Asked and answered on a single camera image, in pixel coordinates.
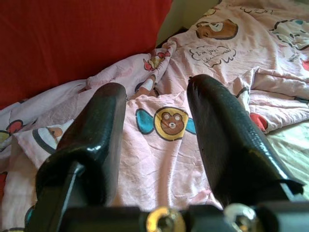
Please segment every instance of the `pink blanket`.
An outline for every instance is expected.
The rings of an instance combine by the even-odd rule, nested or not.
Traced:
[[[223,1],[164,48],[2,110],[1,228],[23,230],[36,202],[37,169],[108,82],[124,85],[130,99],[113,205],[151,210],[217,204],[186,99],[188,79],[206,73],[221,81],[265,133],[308,119],[308,12],[308,6],[290,1]]]

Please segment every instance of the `blanket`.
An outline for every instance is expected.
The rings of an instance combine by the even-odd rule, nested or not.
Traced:
[[[2,110],[0,227],[23,230],[37,200],[37,169],[109,82],[125,86],[128,96],[112,205],[219,206],[199,155],[186,86],[201,73],[219,80],[264,133],[308,119],[308,6],[282,2],[223,1],[163,48]]]

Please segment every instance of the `cartoon bear print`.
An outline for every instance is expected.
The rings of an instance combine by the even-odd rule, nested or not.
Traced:
[[[170,115],[168,112],[164,112],[162,114],[161,128],[166,134],[178,134],[184,129],[183,117],[178,113]]]
[[[210,22],[199,22],[197,24],[197,37],[203,38],[214,38],[217,40],[229,40],[234,38],[238,32],[238,25],[227,19],[222,22],[210,23]]]

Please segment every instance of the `red cushion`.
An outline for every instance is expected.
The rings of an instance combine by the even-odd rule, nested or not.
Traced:
[[[172,0],[1,0],[0,108],[155,47]]]

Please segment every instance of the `white wall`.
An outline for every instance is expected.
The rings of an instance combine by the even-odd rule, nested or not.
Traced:
[[[158,34],[157,44],[177,32],[181,27],[189,28],[218,0],[173,0]]]

